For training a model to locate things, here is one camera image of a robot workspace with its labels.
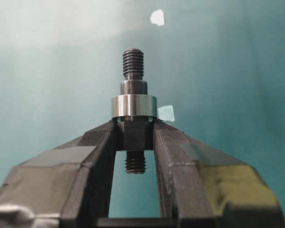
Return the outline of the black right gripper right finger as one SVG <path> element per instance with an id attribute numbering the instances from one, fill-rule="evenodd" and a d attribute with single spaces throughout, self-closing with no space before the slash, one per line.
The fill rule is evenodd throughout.
<path id="1" fill-rule="evenodd" d="M 156 121 L 161 215 L 180 228 L 283 228 L 279 203 L 250 165 Z"/>

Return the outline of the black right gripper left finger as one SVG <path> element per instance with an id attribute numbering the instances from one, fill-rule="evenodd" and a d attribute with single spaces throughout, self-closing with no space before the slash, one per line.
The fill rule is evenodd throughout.
<path id="1" fill-rule="evenodd" d="M 87 228 L 107 217 L 115 152 L 109 121 L 14 166 L 0 186 L 0 228 Z"/>

